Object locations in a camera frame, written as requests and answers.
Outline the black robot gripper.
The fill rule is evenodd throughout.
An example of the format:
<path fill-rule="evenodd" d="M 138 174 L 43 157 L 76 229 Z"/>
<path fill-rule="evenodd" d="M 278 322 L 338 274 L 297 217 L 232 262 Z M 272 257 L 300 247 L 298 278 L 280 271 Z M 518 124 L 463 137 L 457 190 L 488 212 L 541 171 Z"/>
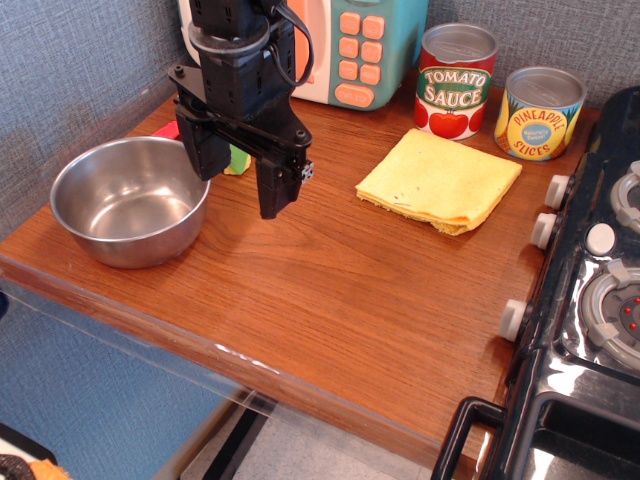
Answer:
<path fill-rule="evenodd" d="M 275 219 L 313 175 L 311 133 L 293 112 L 298 82 L 293 47 L 260 47 L 231 56 L 201 53 L 200 65 L 176 65 L 176 120 L 192 168 L 202 181 L 231 163 L 231 145 L 256 160 L 262 219 Z"/>

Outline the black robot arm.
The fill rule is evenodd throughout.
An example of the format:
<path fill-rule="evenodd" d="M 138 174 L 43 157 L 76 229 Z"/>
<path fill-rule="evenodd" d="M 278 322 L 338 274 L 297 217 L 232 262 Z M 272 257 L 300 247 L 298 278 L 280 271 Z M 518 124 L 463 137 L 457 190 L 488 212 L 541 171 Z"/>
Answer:
<path fill-rule="evenodd" d="M 293 90 L 314 61 L 296 73 L 295 34 L 309 33 L 284 1 L 193 1 L 187 27 L 196 67 L 177 66 L 176 119 L 195 173 L 222 173 L 238 147 L 256 160 L 260 213 L 273 219 L 297 200 L 311 177 L 310 131 L 291 107 Z"/>

